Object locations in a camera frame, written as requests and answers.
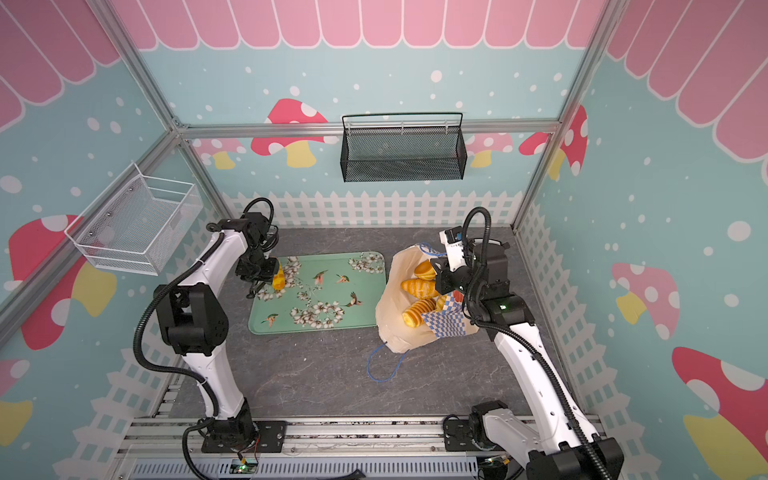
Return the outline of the yellow fake croissant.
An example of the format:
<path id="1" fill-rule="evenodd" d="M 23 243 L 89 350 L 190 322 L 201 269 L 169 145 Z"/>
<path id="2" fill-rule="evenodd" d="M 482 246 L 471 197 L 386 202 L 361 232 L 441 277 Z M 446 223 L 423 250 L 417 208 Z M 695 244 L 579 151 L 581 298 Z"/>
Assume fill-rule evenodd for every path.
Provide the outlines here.
<path id="1" fill-rule="evenodd" d="M 429 260 L 419 263 L 415 267 L 413 274 L 416 278 L 425 281 L 433 281 L 437 276 L 437 273 Z"/>

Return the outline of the checkered paper croissant bag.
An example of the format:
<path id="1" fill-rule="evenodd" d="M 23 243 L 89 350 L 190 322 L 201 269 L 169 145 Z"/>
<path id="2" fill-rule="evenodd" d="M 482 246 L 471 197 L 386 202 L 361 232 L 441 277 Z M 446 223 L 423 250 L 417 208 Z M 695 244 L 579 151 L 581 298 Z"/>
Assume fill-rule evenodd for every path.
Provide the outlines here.
<path id="1" fill-rule="evenodd" d="M 404 358 L 410 351 L 440 339 L 466 337 L 479 331 L 462 312 L 463 294 L 439 294 L 433 259 L 444 259 L 425 243 L 394 255 L 388 280 L 375 308 L 381 345 Z"/>

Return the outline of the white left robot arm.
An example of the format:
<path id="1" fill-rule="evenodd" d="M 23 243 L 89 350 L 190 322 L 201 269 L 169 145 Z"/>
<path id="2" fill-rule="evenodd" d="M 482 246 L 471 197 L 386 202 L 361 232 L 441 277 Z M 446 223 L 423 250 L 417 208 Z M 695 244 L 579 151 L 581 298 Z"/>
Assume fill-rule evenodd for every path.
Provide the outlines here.
<path id="1" fill-rule="evenodd" d="M 249 285 L 249 299 L 272 282 L 279 262 L 269 251 L 279 235 L 271 221 L 255 211 L 208 224 L 214 237 L 207 249 L 189 269 L 155 289 L 134 333 L 133 354 L 141 367 L 184 375 L 197 383 L 205 416 L 195 430 L 206 447 L 242 451 L 259 439 L 227 358 L 229 319 L 218 295 L 230 270 Z M 146 357 L 143 336 L 151 317 L 158 321 L 163 342 L 182 357 L 186 368 L 163 366 Z"/>

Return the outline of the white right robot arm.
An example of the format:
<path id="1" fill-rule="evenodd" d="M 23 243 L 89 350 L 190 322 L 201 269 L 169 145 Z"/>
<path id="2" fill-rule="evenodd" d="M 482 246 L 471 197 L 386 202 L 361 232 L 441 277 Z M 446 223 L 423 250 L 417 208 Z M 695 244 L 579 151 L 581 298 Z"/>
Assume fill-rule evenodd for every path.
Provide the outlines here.
<path id="1" fill-rule="evenodd" d="M 461 294 L 461 319 L 485 331 L 502 354 L 534 423 L 525 424 L 502 402 L 485 402 L 470 416 L 473 442 L 502 449 L 529 479 L 617 479 L 621 447 L 598 433 L 553 366 L 531 310 L 511 289 L 509 246 L 492 239 L 491 224 L 490 212 L 475 207 L 461 226 L 441 232 L 446 253 L 431 262 L 436 290 Z"/>

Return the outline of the black metal tongs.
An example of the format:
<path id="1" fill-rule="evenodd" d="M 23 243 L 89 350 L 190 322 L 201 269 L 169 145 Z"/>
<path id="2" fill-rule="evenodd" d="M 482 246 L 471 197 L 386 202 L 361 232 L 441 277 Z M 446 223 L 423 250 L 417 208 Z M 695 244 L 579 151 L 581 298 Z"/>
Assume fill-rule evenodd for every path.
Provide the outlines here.
<path id="1" fill-rule="evenodd" d="M 271 284 L 278 274 L 279 268 L 279 263 L 273 259 L 271 262 L 256 268 L 253 273 L 245 275 L 243 279 L 250 284 L 246 298 L 254 299 L 267 284 Z"/>

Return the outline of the yellow fake bread roll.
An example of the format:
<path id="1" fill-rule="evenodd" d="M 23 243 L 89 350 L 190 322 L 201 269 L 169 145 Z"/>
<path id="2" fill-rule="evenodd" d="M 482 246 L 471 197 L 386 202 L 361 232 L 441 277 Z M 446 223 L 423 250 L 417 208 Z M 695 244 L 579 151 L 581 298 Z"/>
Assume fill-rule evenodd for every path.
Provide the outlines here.
<path id="1" fill-rule="evenodd" d="M 278 268 L 278 272 L 272 279 L 272 288 L 275 292 L 282 292 L 285 289 L 286 280 L 284 269 L 282 266 Z"/>

